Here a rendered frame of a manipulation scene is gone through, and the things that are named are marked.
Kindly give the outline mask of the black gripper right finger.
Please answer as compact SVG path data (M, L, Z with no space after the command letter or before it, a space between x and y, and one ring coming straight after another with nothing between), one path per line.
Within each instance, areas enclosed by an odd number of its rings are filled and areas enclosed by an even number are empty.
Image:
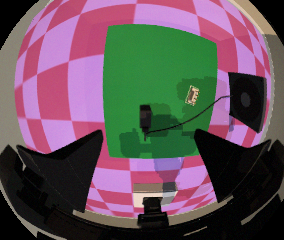
M201 128L195 128L194 140L209 173L217 203L233 196L231 192L249 175L258 157L269 151L271 145L270 139L254 147L245 148Z

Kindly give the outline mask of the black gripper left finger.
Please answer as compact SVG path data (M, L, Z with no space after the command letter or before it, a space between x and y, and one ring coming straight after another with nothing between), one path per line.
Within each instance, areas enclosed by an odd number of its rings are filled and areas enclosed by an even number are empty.
M74 207L85 213L87 193L90 191L95 167L103 144L103 133L89 133L66 147L51 153L35 152L17 145L19 156L26 167L33 169L46 183Z

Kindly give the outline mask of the green circuit board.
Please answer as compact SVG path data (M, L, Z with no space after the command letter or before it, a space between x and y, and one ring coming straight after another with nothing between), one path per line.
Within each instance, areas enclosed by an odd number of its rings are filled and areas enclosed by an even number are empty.
M117 159L198 156L195 128L207 132L217 89L217 43L154 24L107 27L103 57L103 115L107 151ZM213 104L213 107L209 105ZM141 128L150 105L151 131Z

